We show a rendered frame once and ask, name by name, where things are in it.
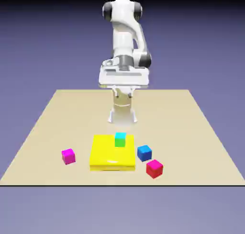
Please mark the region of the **small green cube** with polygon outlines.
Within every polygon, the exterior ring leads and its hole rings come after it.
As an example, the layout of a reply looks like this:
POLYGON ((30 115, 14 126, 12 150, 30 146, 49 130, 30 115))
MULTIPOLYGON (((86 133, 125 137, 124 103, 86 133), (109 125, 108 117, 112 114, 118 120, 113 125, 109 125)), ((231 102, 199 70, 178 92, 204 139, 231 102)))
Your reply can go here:
POLYGON ((125 147, 126 145, 126 133, 116 132, 114 137, 115 147, 125 147))

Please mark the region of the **small blue cube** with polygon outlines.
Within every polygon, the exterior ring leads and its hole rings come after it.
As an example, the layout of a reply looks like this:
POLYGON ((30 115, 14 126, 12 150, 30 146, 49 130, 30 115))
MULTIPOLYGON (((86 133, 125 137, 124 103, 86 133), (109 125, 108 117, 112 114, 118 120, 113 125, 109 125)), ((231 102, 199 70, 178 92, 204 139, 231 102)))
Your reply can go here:
POLYGON ((152 149, 148 145, 142 145, 137 148, 137 156, 142 161, 148 161, 152 159, 152 149))

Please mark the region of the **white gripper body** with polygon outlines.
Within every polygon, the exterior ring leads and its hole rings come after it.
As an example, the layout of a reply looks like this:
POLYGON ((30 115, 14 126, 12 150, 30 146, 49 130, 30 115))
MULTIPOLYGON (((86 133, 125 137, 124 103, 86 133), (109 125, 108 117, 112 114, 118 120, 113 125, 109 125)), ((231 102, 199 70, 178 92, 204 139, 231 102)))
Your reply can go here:
POLYGON ((101 88, 134 87, 147 88, 149 85, 149 69, 129 66, 129 70, 119 70, 118 66, 101 66, 99 86, 101 88))

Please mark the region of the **small red cube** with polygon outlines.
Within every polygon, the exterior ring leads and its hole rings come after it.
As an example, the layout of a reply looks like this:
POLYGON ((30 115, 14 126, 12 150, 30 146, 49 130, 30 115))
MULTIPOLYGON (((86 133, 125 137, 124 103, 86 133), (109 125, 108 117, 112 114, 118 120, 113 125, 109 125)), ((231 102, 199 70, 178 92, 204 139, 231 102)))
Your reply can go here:
POLYGON ((154 159, 146 164, 146 173, 151 178, 157 178, 163 174, 163 168, 163 164, 154 159))

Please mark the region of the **large yellow box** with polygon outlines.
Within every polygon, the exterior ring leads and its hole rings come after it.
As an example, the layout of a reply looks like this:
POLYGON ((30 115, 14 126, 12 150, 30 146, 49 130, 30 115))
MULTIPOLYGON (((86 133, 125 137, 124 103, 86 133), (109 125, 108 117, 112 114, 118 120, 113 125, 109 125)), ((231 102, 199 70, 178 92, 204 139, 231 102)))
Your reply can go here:
POLYGON ((113 134, 94 135, 89 157, 91 171, 134 171, 134 136, 126 135, 125 146, 115 146, 113 134))

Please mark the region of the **small magenta cube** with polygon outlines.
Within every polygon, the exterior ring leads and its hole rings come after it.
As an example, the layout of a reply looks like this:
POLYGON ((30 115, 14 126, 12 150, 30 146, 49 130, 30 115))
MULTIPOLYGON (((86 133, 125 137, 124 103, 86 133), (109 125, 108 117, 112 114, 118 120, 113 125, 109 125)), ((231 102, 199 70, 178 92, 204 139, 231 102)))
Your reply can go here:
POLYGON ((61 154, 65 165, 74 163, 76 161, 76 156, 72 148, 63 150, 61 154))

